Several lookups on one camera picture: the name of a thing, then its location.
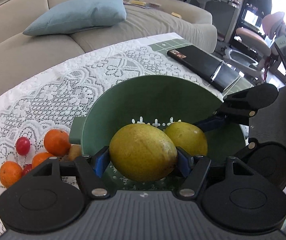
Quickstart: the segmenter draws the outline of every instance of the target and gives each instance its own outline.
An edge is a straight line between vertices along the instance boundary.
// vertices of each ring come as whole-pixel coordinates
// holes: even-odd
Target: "floral lace pattern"
[[[0,166],[7,160],[21,166],[31,163],[35,153],[44,150],[43,137],[49,129],[69,132],[73,117],[86,115],[111,86],[150,74],[190,80],[222,99],[199,76],[136,40],[112,45],[67,60],[0,96]],[[32,143],[27,156],[15,152],[15,142],[21,136]],[[76,184],[73,178],[64,181]],[[0,184],[0,194],[4,190]],[[4,231],[0,221],[0,234]]]

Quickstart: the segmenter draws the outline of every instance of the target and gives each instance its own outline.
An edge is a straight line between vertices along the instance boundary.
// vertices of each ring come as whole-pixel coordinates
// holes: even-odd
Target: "gray panel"
[[[249,119],[249,138],[258,142],[278,142],[286,147],[286,86],[279,89],[277,99]]]
[[[46,235],[7,231],[0,240],[286,240],[280,231],[241,236],[211,224],[191,201],[171,191],[118,191],[113,198],[94,201],[74,224]]]

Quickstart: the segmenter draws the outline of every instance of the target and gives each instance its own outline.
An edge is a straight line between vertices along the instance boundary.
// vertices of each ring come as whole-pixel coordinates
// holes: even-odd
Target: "beige couch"
[[[40,15],[64,1],[10,0],[0,6],[0,95],[67,59],[130,39],[176,32],[209,53],[216,45],[211,14],[176,0],[157,0],[164,12],[126,6],[126,21],[113,27],[71,35],[22,34]],[[183,20],[171,16],[172,12]]]

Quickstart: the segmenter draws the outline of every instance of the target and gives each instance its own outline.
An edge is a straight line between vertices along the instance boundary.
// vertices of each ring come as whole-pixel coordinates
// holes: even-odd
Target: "green colander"
[[[70,142],[81,144],[83,156],[92,156],[103,146],[108,146],[114,134],[125,125],[144,122],[163,130],[179,120],[195,123],[208,118],[221,103],[212,93],[185,79],[163,75],[131,78],[101,95],[86,117],[74,118]],[[208,156],[215,161],[224,161],[245,146],[237,124],[226,125],[205,135]],[[181,183],[179,177],[171,175],[156,182],[130,181],[112,163],[102,179],[110,190],[173,190]]]

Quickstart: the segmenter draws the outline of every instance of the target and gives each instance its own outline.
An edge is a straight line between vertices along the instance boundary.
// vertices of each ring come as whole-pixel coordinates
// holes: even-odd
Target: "orange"
[[[37,165],[41,164],[44,162],[47,158],[53,157],[53,154],[50,153],[38,153],[33,157],[32,160],[32,169],[34,169]]]
[[[68,134],[59,129],[49,130],[44,137],[44,147],[49,153],[57,157],[68,154],[71,147]]]
[[[6,188],[21,179],[22,175],[23,169],[15,162],[6,161],[0,168],[0,181]]]

